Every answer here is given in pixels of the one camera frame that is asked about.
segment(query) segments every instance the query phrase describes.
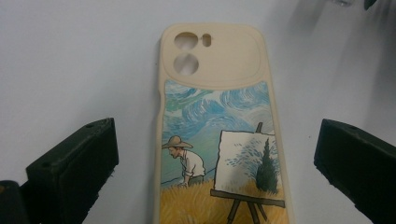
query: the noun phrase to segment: wheat field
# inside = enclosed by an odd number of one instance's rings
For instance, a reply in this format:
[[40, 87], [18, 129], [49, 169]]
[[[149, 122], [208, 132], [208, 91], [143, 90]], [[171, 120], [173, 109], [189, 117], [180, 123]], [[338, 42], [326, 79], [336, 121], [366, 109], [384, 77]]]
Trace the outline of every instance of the wheat field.
[[[280, 189], [277, 195], [266, 194], [251, 186], [249, 183], [246, 190], [249, 195], [273, 199], [283, 199], [283, 190]], [[160, 221], [162, 224], [221, 224], [227, 223], [227, 217], [233, 206], [232, 199], [223, 199], [210, 196], [214, 181], [209, 180], [200, 185], [187, 188], [177, 186], [161, 191], [161, 213]], [[258, 212], [261, 224], [288, 224], [288, 216], [285, 208], [277, 206], [263, 206], [268, 217], [266, 222], [260, 212]], [[233, 224], [253, 223], [248, 204], [241, 202], [236, 211]]]

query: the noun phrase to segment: easel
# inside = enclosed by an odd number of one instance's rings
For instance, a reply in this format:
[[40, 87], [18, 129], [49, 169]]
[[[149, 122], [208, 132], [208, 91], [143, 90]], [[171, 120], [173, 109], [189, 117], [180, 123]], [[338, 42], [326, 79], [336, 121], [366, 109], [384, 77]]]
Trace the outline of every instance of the easel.
[[236, 211], [238, 210], [238, 206], [241, 202], [247, 202], [248, 209], [250, 210], [251, 217], [253, 218], [254, 224], [260, 224], [259, 216], [257, 214], [256, 205], [259, 208], [260, 213], [264, 217], [264, 220], [267, 222], [268, 217], [265, 215], [263, 205], [274, 205], [285, 208], [285, 201], [283, 200], [274, 200], [274, 199], [264, 199], [264, 198], [254, 198], [240, 194], [229, 193], [221, 190], [210, 190], [210, 196], [233, 199], [233, 207], [231, 208], [230, 214], [228, 215], [227, 224], [232, 224], [233, 219], [235, 218]]

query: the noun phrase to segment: camera cutout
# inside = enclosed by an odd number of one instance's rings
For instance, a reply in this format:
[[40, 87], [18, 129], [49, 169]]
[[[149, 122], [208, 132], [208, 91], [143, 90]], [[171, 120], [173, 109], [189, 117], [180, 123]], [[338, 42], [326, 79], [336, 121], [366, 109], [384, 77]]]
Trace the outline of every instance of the camera cutout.
[[175, 37], [175, 45], [183, 50], [193, 49], [197, 43], [198, 36], [190, 32], [184, 32]]
[[202, 44], [203, 44], [205, 47], [209, 47], [210, 45], [212, 45], [212, 36], [209, 35], [209, 34], [204, 34], [204, 35], [202, 36]]
[[198, 70], [198, 59], [189, 53], [182, 53], [175, 58], [174, 68], [175, 70], [183, 75], [190, 76]]

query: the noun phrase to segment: white surface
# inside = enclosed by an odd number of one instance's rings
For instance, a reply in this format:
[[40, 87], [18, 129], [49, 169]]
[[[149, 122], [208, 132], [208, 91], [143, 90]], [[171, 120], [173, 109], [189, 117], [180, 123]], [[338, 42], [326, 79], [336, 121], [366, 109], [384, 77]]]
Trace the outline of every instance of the white surface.
[[396, 3], [362, 2], [0, 0], [0, 179], [114, 117], [120, 165], [84, 223], [150, 223], [162, 31], [236, 22], [266, 38], [296, 222], [371, 223], [313, 164], [323, 118], [396, 145]]

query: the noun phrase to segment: phone case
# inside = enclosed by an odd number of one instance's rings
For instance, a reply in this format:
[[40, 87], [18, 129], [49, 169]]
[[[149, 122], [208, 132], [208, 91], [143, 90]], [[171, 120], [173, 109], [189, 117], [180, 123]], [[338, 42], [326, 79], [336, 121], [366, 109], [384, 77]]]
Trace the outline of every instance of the phone case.
[[169, 27], [159, 90], [154, 223], [294, 223], [260, 32]]

